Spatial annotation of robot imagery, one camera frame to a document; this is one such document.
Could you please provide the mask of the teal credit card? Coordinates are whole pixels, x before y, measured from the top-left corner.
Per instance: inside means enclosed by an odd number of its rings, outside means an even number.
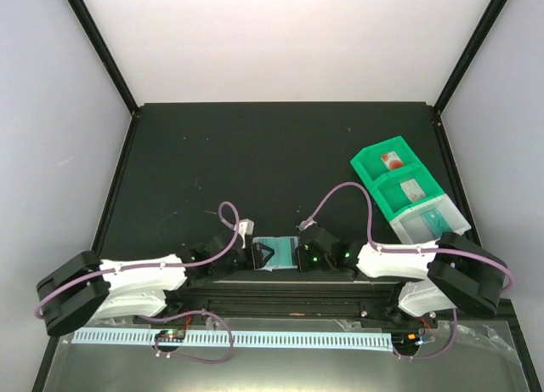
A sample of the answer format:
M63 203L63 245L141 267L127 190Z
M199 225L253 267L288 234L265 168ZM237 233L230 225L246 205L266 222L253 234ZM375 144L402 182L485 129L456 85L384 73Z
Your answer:
M257 270L274 270L279 266L280 247L276 237L254 238L252 251Z

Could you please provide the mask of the black leather card holder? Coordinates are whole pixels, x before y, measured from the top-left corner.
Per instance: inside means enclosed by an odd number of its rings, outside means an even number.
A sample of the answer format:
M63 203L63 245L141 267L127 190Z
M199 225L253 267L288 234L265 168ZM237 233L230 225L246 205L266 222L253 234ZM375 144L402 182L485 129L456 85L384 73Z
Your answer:
M252 240L263 254L265 264L260 270L293 270L298 267L295 251L298 247L297 236L258 236Z

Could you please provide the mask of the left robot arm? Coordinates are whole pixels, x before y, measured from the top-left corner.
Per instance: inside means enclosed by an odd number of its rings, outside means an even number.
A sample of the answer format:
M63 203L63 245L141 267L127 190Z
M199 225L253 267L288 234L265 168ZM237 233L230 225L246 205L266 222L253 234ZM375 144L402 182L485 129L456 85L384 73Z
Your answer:
M169 292L188 280L219 280L239 270L259 270L275 250L249 235L215 236L208 244L140 261L115 261L85 251L37 283L35 317L51 337L60 337L92 320L124 315L175 322L183 304Z

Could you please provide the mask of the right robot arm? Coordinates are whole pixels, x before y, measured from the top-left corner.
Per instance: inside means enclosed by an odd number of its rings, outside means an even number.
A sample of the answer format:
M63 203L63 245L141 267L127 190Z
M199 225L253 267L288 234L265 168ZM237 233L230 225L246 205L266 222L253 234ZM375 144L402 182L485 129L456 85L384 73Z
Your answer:
M393 245L340 241L312 224L300 232L294 257L301 272L347 269L371 279L399 279L399 294L386 306L388 320L397 327L437 310L493 318L504 283L511 279L501 259L453 232L424 243Z

